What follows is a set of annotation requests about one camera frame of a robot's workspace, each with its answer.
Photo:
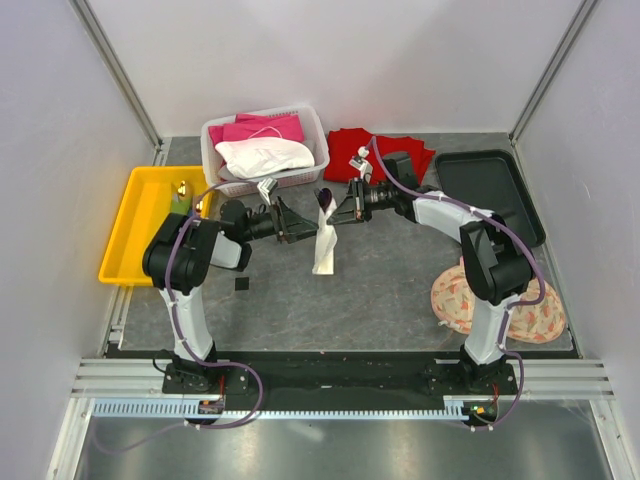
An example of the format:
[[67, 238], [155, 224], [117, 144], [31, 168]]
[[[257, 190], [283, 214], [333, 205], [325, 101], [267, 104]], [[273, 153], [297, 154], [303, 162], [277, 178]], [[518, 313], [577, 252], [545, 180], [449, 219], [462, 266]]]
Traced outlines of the white paper napkin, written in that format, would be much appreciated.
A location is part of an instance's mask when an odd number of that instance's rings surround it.
[[314, 275], [334, 274], [334, 249], [337, 244], [337, 234], [335, 227], [328, 224], [328, 219], [334, 212], [333, 207], [326, 211], [319, 211], [318, 230], [316, 232], [314, 265], [312, 273]]

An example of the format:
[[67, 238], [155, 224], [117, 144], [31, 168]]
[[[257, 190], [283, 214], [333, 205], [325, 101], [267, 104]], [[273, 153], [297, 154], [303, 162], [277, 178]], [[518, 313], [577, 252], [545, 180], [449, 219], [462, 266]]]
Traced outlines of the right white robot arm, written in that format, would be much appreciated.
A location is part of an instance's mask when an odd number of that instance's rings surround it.
[[327, 223], [363, 223], [375, 211], [392, 209], [460, 244], [474, 309], [471, 333], [460, 348], [456, 376], [465, 391], [481, 393], [504, 373], [508, 326], [512, 310], [533, 277], [533, 256], [494, 213], [420, 185], [407, 153], [394, 152], [381, 158], [379, 164], [386, 180], [372, 185], [362, 175], [352, 179], [344, 200]]

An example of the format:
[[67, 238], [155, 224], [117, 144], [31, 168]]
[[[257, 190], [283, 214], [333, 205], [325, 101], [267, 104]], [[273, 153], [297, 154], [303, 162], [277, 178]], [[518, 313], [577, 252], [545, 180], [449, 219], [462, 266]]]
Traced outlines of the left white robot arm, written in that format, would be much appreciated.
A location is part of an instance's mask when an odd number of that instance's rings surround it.
[[317, 231], [317, 223], [280, 198], [256, 210], [229, 200], [221, 206], [217, 220], [182, 213], [166, 216], [144, 252], [142, 269], [165, 302], [174, 355], [191, 362], [184, 379], [196, 392], [211, 392], [220, 378], [203, 305], [202, 286], [209, 268], [242, 271], [252, 255], [252, 241], [274, 237], [291, 244]]

